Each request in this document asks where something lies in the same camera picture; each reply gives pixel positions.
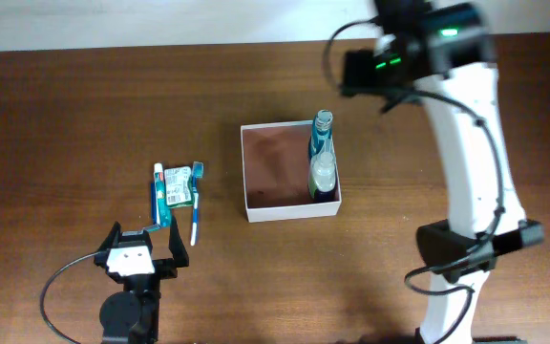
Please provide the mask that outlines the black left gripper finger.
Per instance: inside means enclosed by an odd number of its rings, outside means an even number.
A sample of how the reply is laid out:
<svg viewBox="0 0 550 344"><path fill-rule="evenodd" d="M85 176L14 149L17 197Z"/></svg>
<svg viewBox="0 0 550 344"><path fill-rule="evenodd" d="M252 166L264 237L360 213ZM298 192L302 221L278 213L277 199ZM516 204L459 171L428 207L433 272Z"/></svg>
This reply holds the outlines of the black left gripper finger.
<svg viewBox="0 0 550 344"><path fill-rule="evenodd" d="M178 223L175 217L171 218L169 226L169 250L177 268L187 268L189 266L189 255L180 236Z"/></svg>
<svg viewBox="0 0 550 344"><path fill-rule="evenodd" d="M97 251L98 252L105 252L105 251L108 251L109 249L111 249L114 246L115 241L117 240L117 238L120 234L120 230L121 230L120 223L119 222L114 222L114 224L112 226L112 229L109 231L106 238L103 240L101 245L98 247Z"/></svg>

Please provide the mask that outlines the teal mouthwash bottle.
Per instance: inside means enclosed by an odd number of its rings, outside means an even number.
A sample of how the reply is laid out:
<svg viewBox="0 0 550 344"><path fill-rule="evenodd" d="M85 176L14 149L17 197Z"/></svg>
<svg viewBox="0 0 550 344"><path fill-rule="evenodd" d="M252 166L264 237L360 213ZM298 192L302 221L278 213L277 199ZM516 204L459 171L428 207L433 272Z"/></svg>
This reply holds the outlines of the teal mouthwash bottle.
<svg viewBox="0 0 550 344"><path fill-rule="evenodd" d="M321 151L326 139L332 137L332 123L333 114L329 110L320 110L315 115L308 141L307 151L309 160Z"/></svg>

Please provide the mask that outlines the clear pump soap bottle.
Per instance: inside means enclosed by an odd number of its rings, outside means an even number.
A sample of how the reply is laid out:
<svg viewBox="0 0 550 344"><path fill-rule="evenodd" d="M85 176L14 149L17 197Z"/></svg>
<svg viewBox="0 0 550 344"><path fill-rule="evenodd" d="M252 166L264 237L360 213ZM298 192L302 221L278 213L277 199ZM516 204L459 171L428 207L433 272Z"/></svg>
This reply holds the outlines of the clear pump soap bottle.
<svg viewBox="0 0 550 344"><path fill-rule="evenodd" d="M308 191L313 202L328 203L335 199L337 186L336 160L331 152L316 154L309 163Z"/></svg>

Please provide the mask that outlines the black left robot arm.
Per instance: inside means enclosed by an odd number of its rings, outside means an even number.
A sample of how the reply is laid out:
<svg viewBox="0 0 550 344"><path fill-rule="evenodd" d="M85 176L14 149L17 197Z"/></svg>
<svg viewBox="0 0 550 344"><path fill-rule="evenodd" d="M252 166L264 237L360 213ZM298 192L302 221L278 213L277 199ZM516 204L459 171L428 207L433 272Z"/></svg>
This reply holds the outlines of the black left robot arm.
<svg viewBox="0 0 550 344"><path fill-rule="evenodd" d="M143 229L122 231L120 223L98 247L94 264L120 284L99 311L103 343L151 344L159 339L160 284L174 279L178 269L189 266L189 256L178 224L168 226L169 258L154 259L150 233Z"/></svg>

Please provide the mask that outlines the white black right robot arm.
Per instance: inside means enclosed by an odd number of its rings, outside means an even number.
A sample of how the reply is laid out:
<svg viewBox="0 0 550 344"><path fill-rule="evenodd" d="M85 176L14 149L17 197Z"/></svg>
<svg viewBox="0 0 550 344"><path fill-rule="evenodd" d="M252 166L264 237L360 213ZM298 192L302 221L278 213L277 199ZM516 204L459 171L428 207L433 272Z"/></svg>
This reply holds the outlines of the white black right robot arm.
<svg viewBox="0 0 550 344"><path fill-rule="evenodd" d="M417 343L469 343L479 292L505 254L543 242L512 179L497 104L497 50L476 5L379 1L374 50L345 56L338 91L420 104L434 130L448 189L443 220L416 232L430 285Z"/></svg>

